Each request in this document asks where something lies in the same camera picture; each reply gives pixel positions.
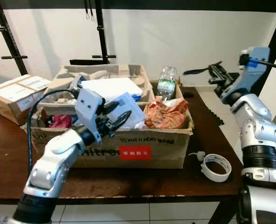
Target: cardboard box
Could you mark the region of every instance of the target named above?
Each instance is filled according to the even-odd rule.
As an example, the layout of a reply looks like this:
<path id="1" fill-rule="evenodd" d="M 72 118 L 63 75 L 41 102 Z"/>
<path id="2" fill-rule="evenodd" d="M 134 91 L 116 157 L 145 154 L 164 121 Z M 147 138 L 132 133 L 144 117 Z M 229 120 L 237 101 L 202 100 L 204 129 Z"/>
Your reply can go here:
<path id="1" fill-rule="evenodd" d="M 23 75 L 0 84 L 0 114 L 18 125 L 25 124 L 31 106 L 49 83 L 38 76 Z"/>
<path id="2" fill-rule="evenodd" d="M 105 78 L 128 77 L 139 86 L 142 89 L 142 97 L 137 102 L 138 105 L 145 105 L 147 102 L 154 100 L 152 85 L 144 67 L 139 64 L 65 65 L 55 76 L 45 93 L 69 88 L 70 83 L 78 75 L 82 75 L 88 80 L 101 77 L 104 78 L 104 76 L 102 76 L 102 71 L 105 72 Z M 100 72 L 99 76 L 90 75 L 95 72 Z M 58 98 L 72 99 L 72 96 L 67 92 L 55 93 L 52 96 L 43 99 L 39 103 L 39 107 L 44 107 L 48 115 L 76 114 L 73 105 L 67 103 L 55 103 Z"/>
<path id="3" fill-rule="evenodd" d="M 182 98 L 177 86 L 176 97 Z M 74 167 L 78 168 L 182 168 L 193 120 L 187 110 L 184 129 L 131 129 L 118 130 L 114 138 L 105 136 L 103 141 L 86 147 Z M 47 142 L 65 132 L 67 128 L 32 126 L 32 143 L 39 156 Z"/>

